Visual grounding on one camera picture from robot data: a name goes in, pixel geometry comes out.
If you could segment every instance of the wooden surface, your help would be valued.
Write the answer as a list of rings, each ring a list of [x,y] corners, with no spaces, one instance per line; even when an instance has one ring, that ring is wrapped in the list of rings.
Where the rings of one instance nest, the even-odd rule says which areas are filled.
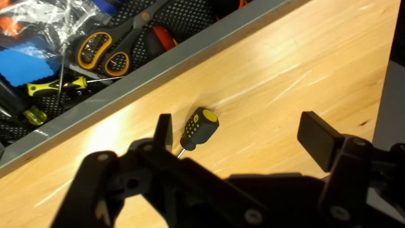
[[[339,132],[372,138],[398,8],[399,0],[313,0],[266,25],[3,177],[0,227],[47,227],[86,155],[123,155],[152,137],[161,113],[172,114],[179,142],[201,105],[220,128],[188,156],[220,177],[324,176],[296,141],[300,114],[314,110]],[[166,227],[141,196],[117,221],[133,224]]]

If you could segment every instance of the tool bin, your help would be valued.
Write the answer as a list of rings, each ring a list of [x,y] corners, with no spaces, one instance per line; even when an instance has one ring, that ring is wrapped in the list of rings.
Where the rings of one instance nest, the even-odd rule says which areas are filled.
[[[109,24],[122,24],[137,10],[139,13],[153,3],[155,0],[129,0],[122,6],[120,17],[113,15]],[[115,81],[101,82],[100,90],[67,110],[55,109],[56,95],[38,99],[39,101],[36,103],[39,103],[50,118],[43,126],[32,131],[18,129],[17,134],[22,134],[22,138],[3,150],[0,176],[39,156],[45,146],[57,145],[119,108],[146,96],[148,91],[305,3],[304,0],[252,0],[241,9],[215,12],[215,6],[209,0],[175,0],[174,5],[166,9],[166,15],[156,15],[156,20],[161,20],[174,33],[177,46],[153,60],[147,60],[144,46],[136,43],[134,53],[141,61],[133,63],[133,70],[128,75]],[[63,52],[65,57],[60,60],[63,61],[65,74],[107,77],[98,70],[84,70],[77,67],[75,61],[69,60],[75,48],[77,50],[77,44],[72,47],[69,47]]]

